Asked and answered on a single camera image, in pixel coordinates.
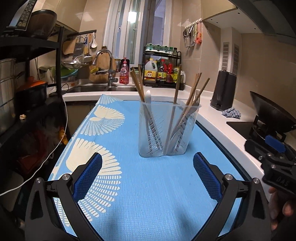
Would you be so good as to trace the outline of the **person's hand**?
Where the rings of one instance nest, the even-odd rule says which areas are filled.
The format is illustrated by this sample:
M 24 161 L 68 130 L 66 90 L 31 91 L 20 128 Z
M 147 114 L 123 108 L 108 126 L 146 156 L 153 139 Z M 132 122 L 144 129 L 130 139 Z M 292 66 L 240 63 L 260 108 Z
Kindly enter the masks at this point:
M 280 197 L 280 192 L 274 187 L 270 187 L 268 192 L 271 194 L 268 204 L 271 216 L 271 230 L 274 231 L 278 227 L 278 217 L 280 213 L 282 213 L 285 217 L 291 217 L 294 215 L 295 198 L 285 199 Z

